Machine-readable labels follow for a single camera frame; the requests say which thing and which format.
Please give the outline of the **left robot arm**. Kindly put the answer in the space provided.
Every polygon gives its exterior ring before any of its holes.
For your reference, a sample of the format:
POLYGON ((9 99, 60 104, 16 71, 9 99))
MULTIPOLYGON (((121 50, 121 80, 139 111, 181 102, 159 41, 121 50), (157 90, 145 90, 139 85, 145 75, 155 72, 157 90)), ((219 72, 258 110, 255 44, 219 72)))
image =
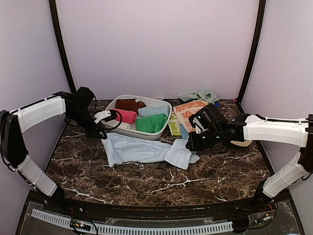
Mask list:
POLYGON ((32 160, 22 135, 44 121, 65 115, 84 128, 88 137, 106 138, 104 128, 95 122, 88 110, 94 97, 89 88, 80 87, 73 94, 58 92, 23 108, 0 113, 0 155, 4 164, 51 197, 49 204, 58 213, 66 213, 69 203, 58 195, 63 190, 32 160))

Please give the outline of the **green microfiber towel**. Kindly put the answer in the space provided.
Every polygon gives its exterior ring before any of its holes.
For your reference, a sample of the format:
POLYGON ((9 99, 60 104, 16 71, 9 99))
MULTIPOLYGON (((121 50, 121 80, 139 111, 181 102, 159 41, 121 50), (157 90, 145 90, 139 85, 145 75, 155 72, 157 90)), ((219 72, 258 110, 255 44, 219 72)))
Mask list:
POLYGON ((138 118, 135 121, 136 129, 140 132, 157 133, 162 130, 167 122, 165 114, 157 114, 148 117, 138 118))

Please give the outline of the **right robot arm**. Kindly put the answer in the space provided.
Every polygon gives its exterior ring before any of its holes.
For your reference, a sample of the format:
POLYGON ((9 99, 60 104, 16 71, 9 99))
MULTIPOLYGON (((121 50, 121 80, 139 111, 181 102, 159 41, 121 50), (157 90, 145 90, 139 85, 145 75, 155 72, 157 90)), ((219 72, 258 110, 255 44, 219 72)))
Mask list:
POLYGON ((208 104, 193 114, 189 122, 196 129, 189 133, 186 148, 190 151, 202 151, 231 141, 271 141, 300 148, 289 163, 260 184, 250 200, 253 212, 261 212, 269 199, 313 172, 312 115, 302 119, 274 119, 242 113, 227 120, 213 104, 208 104))

